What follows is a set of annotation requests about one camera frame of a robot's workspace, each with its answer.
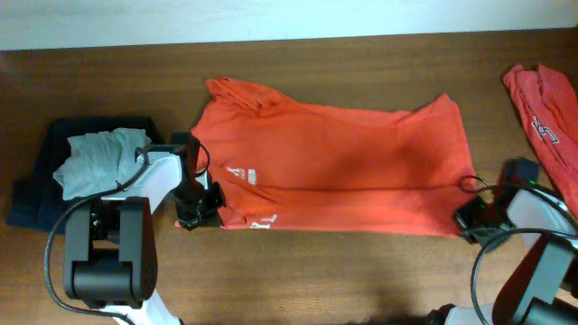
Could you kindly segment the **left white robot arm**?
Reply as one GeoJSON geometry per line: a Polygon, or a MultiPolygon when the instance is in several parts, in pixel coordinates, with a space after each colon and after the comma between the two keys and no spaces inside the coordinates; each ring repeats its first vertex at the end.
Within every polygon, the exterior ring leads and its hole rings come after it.
{"type": "Polygon", "coordinates": [[[176,222],[200,227],[225,207],[220,185],[208,166],[208,149],[191,134],[177,133],[169,144],[136,149],[136,171],[112,190],[75,202],[61,217],[65,226],[63,288],[83,302],[76,313],[119,324],[174,324],[155,286],[158,260],[152,215],[166,198],[175,202],[176,222]]]}

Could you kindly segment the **orange t-shirt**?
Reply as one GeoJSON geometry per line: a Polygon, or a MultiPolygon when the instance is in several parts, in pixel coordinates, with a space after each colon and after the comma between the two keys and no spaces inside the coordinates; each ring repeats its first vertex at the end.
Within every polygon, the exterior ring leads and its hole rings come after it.
{"type": "Polygon", "coordinates": [[[453,237],[474,174],[458,105],[415,111],[304,103],[266,86],[209,79],[192,134],[224,193],[226,230],[370,231],[453,237]]]}

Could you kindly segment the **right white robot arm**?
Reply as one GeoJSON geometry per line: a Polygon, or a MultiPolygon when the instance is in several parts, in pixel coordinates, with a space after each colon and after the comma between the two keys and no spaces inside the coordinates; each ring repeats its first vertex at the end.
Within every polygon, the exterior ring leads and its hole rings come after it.
{"type": "Polygon", "coordinates": [[[490,184],[463,176],[461,190],[473,199],[457,209],[454,220],[467,242],[480,246],[470,278],[470,308],[447,304],[431,311],[424,323],[576,324],[576,304],[558,298],[577,294],[577,222],[562,198],[538,184],[539,166],[525,158],[504,162],[490,184]],[[494,302],[478,298],[478,273],[486,255],[519,237],[524,252],[494,302]]]}

